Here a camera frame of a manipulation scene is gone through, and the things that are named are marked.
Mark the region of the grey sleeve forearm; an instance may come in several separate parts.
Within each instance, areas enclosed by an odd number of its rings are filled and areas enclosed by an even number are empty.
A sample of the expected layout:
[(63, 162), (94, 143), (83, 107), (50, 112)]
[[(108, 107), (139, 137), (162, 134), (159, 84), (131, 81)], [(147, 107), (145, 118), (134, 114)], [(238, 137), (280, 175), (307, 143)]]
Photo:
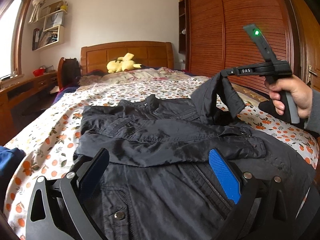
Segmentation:
[(312, 89), (312, 105), (309, 117), (304, 122), (304, 128), (320, 133), (320, 93)]

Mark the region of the right hand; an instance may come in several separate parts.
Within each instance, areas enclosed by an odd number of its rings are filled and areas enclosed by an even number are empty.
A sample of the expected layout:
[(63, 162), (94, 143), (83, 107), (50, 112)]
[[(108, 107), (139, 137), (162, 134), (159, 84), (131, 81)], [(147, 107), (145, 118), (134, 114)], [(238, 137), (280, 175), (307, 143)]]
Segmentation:
[(285, 111), (285, 105), (280, 101), (279, 92), (285, 90), (291, 93), (297, 106), (299, 117), (305, 119), (310, 116), (312, 108), (312, 89), (301, 79), (293, 75), (292, 77), (278, 79), (273, 84), (269, 84), (265, 81), (265, 86), (268, 89), (269, 96), (279, 115), (283, 115)]

